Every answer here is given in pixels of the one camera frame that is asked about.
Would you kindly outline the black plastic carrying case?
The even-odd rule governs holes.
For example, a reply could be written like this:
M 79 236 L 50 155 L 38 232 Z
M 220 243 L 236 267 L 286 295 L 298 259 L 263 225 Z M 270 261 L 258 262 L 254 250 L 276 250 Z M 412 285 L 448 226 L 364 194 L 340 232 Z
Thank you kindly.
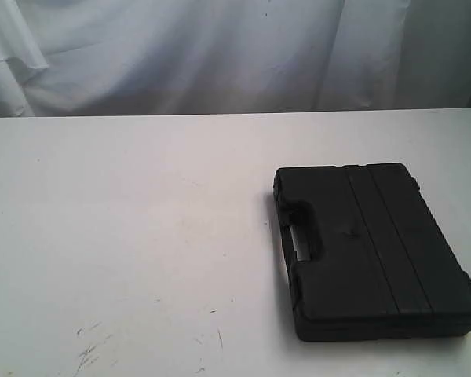
M 471 332 L 471 279 L 403 164 L 281 167 L 273 199 L 300 340 Z

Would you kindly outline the white backdrop curtain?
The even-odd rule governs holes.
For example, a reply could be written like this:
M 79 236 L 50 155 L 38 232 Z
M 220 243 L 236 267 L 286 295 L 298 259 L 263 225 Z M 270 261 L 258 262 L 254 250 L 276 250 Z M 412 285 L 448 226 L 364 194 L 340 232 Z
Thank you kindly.
M 471 1 L 0 1 L 0 117 L 471 107 Z

